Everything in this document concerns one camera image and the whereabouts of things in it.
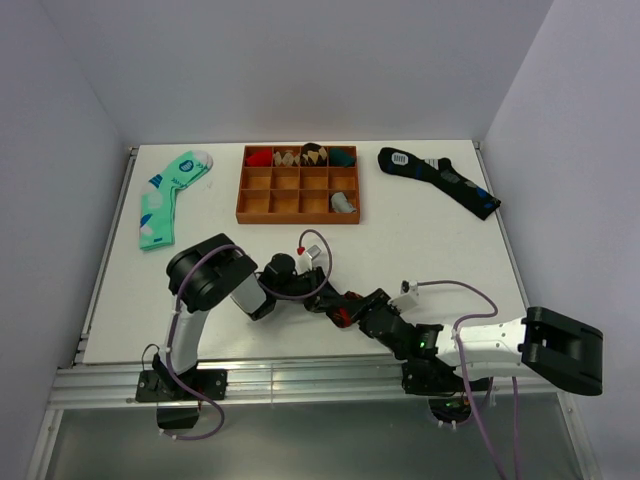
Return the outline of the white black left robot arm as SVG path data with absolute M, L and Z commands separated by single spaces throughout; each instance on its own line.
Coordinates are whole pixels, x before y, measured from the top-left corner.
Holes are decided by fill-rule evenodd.
M 166 343 L 153 359 L 159 388 L 183 399 L 197 387 L 198 346 L 209 312 L 226 298 L 250 319 L 270 314 L 279 300 L 301 302 L 311 312 L 341 314 L 345 295 L 329 283 L 329 273 L 316 266 L 317 246 L 297 250 L 298 259 L 272 256 L 262 271 L 226 234 L 215 235 L 178 254 L 166 273 L 174 296 L 174 318 Z

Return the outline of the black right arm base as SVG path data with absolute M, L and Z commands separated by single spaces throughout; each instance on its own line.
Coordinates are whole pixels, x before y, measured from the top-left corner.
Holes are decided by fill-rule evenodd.
M 436 422 L 450 426 L 472 418 L 463 379 L 439 361 L 407 361 L 401 365 L 402 388 L 408 395 L 428 397 L 428 408 Z

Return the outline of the red yellow argyle sock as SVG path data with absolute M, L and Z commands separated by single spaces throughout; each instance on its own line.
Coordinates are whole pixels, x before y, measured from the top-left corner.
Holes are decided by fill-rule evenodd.
M 344 295 L 329 301 L 325 315 L 336 327 L 345 329 L 360 320 L 363 307 L 364 297 L 348 291 Z

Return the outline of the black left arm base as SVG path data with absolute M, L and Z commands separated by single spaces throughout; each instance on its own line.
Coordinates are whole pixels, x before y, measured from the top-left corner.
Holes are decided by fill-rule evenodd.
M 227 386 L 227 371 L 224 369 L 198 370 L 193 367 L 179 378 L 201 395 L 215 401 L 224 399 Z M 203 403 L 203 400 L 179 386 L 162 363 L 140 373 L 135 401 L 155 404 L 185 401 Z M 200 410 L 200 406 L 158 407 L 156 409 L 157 425 L 165 430 L 189 430 L 196 425 Z

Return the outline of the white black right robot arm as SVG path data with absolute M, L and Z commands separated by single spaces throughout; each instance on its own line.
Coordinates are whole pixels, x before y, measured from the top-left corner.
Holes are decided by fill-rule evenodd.
M 377 290 L 358 302 L 351 320 L 401 361 L 402 388 L 411 395 L 486 391 L 496 378 L 541 377 L 582 396 L 603 392 L 603 333 L 544 307 L 508 322 L 458 326 L 411 324 L 401 312 L 416 301 Z

